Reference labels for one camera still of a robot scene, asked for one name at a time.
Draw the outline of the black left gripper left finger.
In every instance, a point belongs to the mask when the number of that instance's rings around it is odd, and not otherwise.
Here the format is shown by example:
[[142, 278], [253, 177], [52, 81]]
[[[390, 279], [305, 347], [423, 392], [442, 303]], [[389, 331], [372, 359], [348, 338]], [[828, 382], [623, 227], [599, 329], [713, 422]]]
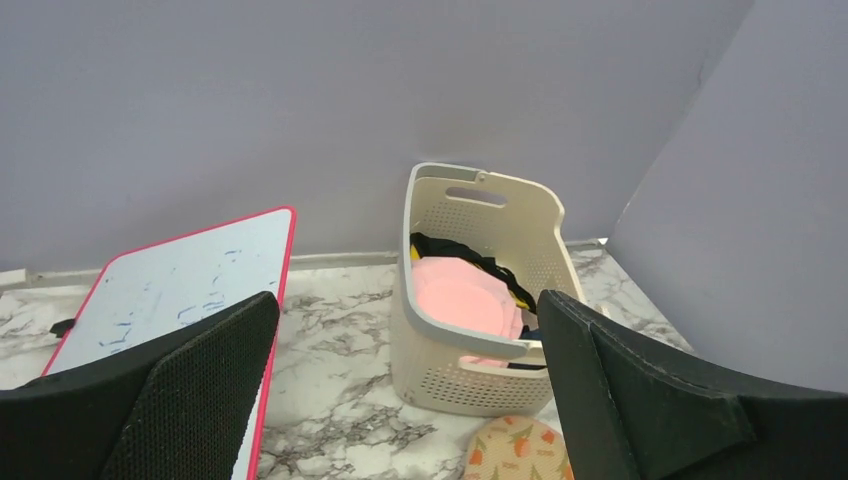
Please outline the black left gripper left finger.
[[261, 292], [1, 394], [5, 479], [228, 479], [274, 343]]

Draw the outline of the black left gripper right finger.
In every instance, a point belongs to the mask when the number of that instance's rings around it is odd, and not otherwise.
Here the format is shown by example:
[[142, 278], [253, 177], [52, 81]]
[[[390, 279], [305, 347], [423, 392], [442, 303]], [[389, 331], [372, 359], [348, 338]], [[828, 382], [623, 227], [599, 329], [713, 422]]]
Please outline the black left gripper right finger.
[[730, 370], [546, 290], [538, 321], [579, 479], [843, 479], [847, 397]]

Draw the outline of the floral mesh laundry bag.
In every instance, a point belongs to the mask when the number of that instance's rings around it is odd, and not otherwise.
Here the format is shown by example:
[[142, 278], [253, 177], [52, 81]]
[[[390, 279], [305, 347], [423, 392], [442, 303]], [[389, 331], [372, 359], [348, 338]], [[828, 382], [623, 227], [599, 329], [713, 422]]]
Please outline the floral mesh laundry bag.
[[561, 433], [530, 417], [494, 419], [471, 437], [465, 480], [574, 480]]

